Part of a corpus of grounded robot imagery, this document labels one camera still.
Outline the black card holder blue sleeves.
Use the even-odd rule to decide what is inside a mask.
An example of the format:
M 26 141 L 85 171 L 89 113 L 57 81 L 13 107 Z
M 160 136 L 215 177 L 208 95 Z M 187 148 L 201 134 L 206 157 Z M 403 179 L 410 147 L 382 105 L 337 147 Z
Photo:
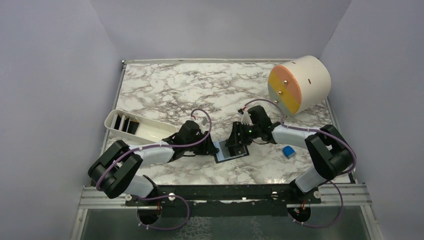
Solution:
M 227 147 L 225 146 L 226 142 L 226 140 L 213 142 L 213 145 L 218 150 L 214 155 L 214 160 L 217 164 L 250 155 L 247 146 Z

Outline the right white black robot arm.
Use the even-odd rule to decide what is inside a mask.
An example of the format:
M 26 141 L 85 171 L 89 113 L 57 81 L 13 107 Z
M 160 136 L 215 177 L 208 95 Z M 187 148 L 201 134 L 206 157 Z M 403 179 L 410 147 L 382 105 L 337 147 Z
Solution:
M 338 130 L 331 124 L 321 128 L 300 128 L 272 122 L 265 109 L 256 105 L 247 110 L 250 124 L 235 121 L 230 136 L 221 147 L 230 156 L 241 154 L 241 149 L 260 138 L 267 144 L 283 144 L 308 150 L 312 167 L 290 182 L 289 199 L 300 204 L 315 187 L 354 165 L 354 154 Z

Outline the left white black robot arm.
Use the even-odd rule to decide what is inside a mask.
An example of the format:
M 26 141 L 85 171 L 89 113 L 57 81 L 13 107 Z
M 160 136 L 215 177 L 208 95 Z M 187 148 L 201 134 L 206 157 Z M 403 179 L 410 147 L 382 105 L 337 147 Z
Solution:
M 195 156 L 212 156 L 218 153 L 210 131 L 187 120 L 180 130 L 158 143 L 131 148 L 123 140 L 115 141 L 88 169 L 88 176 L 96 189 L 114 199 L 121 194 L 138 196 L 144 205 L 157 200 L 156 184 L 146 175 L 137 176 L 139 168 L 170 163 L 182 158 L 186 152 Z

